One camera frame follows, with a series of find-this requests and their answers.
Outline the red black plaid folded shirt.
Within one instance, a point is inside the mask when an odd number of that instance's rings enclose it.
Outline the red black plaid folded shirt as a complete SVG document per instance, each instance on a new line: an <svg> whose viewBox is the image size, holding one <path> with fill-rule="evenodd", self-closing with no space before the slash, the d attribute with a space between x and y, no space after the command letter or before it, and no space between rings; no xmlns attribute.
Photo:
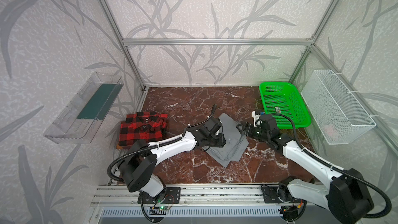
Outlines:
<svg viewBox="0 0 398 224"><path fill-rule="evenodd" d="M163 140L167 128L167 114L143 111L126 116L120 123L117 149L129 149L139 140L147 143Z"/></svg>

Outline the green plastic basket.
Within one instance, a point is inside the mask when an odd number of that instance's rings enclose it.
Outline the green plastic basket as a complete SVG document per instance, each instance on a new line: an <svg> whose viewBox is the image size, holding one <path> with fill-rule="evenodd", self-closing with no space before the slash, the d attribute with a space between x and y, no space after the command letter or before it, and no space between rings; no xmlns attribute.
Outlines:
<svg viewBox="0 0 398 224"><path fill-rule="evenodd" d="M259 91L266 114L276 113L275 107L279 107L280 114L289 117L297 129L311 125L312 121L306 105L293 84L263 82L259 86Z"/></svg>

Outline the aluminium front rail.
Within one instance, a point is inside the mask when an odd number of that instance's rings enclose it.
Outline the aluminium front rail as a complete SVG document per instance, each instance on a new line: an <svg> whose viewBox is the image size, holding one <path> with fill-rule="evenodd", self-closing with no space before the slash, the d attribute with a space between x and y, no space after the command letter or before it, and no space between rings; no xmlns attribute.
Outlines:
<svg viewBox="0 0 398 224"><path fill-rule="evenodd" d="M189 206L280 206L298 205L277 197L264 201L261 184L179 184L179 195L170 199L172 207ZM138 207L138 192L129 192L124 185L99 186L91 200L91 207Z"/></svg>

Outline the clear plastic wall bin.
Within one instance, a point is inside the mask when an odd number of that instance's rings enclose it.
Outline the clear plastic wall bin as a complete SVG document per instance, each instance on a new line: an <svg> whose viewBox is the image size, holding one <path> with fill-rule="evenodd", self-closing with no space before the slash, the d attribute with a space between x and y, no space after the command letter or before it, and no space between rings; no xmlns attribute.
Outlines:
<svg viewBox="0 0 398 224"><path fill-rule="evenodd" d="M94 72L44 137L56 144L91 143L123 86L119 75Z"/></svg>

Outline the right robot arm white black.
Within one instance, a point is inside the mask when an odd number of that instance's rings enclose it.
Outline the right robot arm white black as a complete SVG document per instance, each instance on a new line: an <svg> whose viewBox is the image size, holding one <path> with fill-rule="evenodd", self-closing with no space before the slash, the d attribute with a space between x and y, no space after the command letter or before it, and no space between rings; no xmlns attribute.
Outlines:
<svg viewBox="0 0 398 224"><path fill-rule="evenodd" d="M292 129L293 137L281 133L275 119L277 116L254 111L253 123L244 122L236 128L240 134L266 143L320 181L317 185L300 179L286 180L282 186L291 197L329 210L342 224L355 224L362 218L378 219L391 212L392 203L384 191L364 180L359 171L338 167L302 146L296 128Z"/></svg>

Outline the grey long sleeve shirt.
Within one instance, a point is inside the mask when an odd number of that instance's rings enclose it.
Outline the grey long sleeve shirt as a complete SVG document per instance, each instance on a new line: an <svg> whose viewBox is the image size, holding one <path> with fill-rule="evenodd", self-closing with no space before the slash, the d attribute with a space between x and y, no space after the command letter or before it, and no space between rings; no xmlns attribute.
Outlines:
<svg viewBox="0 0 398 224"><path fill-rule="evenodd" d="M223 113L219 119L223 125L223 134L226 139L226 144L222 148L212 147L208 149L206 153L220 165L227 168L231 161L240 161L249 142L247 138L238 131L237 126L239 123L237 121L226 113Z"/></svg>

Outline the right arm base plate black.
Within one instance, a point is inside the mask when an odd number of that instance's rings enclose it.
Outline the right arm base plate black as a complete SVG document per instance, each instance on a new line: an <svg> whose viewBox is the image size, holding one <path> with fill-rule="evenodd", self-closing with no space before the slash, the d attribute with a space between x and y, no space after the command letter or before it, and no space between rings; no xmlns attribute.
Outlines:
<svg viewBox="0 0 398 224"><path fill-rule="evenodd" d="M301 199L294 198L285 186L262 185L261 191L265 203L293 204L299 205Z"/></svg>

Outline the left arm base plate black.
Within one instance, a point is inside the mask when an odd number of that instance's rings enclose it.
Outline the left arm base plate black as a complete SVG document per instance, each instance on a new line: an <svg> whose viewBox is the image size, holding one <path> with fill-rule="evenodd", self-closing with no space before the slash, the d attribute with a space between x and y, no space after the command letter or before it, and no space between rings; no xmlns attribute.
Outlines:
<svg viewBox="0 0 398 224"><path fill-rule="evenodd" d="M180 187L166 187L156 197L152 197L148 193L142 191L138 197L138 204L178 204L180 196Z"/></svg>

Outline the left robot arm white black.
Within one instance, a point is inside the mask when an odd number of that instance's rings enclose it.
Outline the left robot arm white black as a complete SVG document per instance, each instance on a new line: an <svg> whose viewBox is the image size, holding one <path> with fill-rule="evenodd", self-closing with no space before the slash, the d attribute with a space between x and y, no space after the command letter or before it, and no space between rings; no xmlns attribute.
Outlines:
<svg viewBox="0 0 398 224"><path fill-rule="evenodd" d="M168 193L165 183L153 173L157 165L183 152L203 147L222 148L226 144L222 122L214 116L216 109L214 104L206 120L186 126L180 135L151 143L137 141L127 154L110 163L108 177L125 183L129 192L138 191L141 203L144 194L155 203L162 202Z"/></svg>

